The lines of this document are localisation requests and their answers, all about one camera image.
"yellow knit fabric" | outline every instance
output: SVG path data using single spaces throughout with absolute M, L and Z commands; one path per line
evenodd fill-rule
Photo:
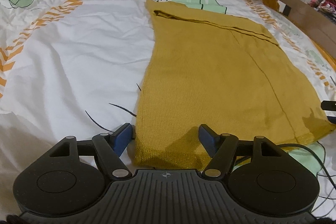
M 241 140 L 312 143 L 335 128 L 308 79 L 262 25 L 147 0 L 155 33 L 136 120 L 136 165 L 197 168 L 206 123 Z

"white bed sheet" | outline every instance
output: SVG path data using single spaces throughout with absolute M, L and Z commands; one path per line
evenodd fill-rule
M 153 29 L 144 7 L 146 0 L 65 1 L 33 0 L 28 7 L 22 7 L 29 0 L 24 5 L 19 1 L 15 4 L 13 0 L 0 0 L 0 47 L 14 47 L 5 51 L 7 58 L 2 54 L 0 59 L 3 66 L 15 62 L 1 75 L 6 85 L 0 85 L 3 95 L 0 99 L 0 219 L 8 213 L 19 213 L 11 192 L 12 183 L 30 163 L 65 136 L 75 135 L 78 140 L 85 140 L 103 132 L 85 111 L 109 130 L 125 122 L 135 124 L 133 116 L 109 103 L 136 114 L 140 92 L 137 84 L 141 87 L 154 46 Z M 292 63 L 307 76 L 319 98 L 334 99 L 335 88 L 324 82 L 330 77 L 336 79 L 336 73 L 309 38 L 286 18 L 258 0 L 252 4 L 246 0 L 216 1 L 227 7 L 227 14 L 264 25 Z M 57 15 L 60 12 L 51 7 L 67 12 L 60 17 Z M 262 7 L 279 28 L 262 18 L 258 8 L 253 7 Z M 55 15 L 46 16 L 48 11 Z M 31 22 L 37 18 L 46 20 L 39 21 L 39 28 L 32 30 L 36 23 L 32 25 Z M 28 39 L 16 41 L 25 36 Z M 21 52 L 9 58 L 18 48 Z M 307 60 L 313 60 L 314 66 Z M 336 133 L 326 136 L 320 143 L 327 152 L 325 165 L 330 174 L 336 176 L 336 151 L 333 149 Z M 136 168 L 131 163 L 133 146 L 131 143 L 121 157 L 131 171 Z M 320 195 L 327 196 L 332 186 L 325 177 L 318 178 Z M 329 197 L 336 198 L 336 191 Z M 319 198 L 314 215 L 336 218 L 335 204 L 335 200 Z

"black object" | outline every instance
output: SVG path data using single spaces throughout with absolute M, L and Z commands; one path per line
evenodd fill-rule
M 205 124 L 199 140 L 212 157 L 204 172 L 137 170 L 119 156 L 132 138 L 124 124 L 92 141 L 68 136 L 15 180 L 27 223 L 313 223 L 315 176 L 263 136 L 239 141 Z M 93 155 L 99 171 L 79 161 Z M 232 171 L 238 156 L 249 164 Z

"folded yellow sweater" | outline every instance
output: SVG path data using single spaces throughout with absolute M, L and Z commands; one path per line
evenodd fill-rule
M 203 169 L 206 123 L 241 140 L 312 143 L 335 128 L 306 76 L 262 25 L 147 0 L 155 46 L 136 120 L 135 164 Z

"crosshair symbol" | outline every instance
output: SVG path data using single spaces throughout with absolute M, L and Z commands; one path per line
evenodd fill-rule
M 171 174 L 166 172 L 166 173 L 163 173 L 162 176 L 165 177 L 165 178 L 168 178 L 168 177 L 171 176 Z

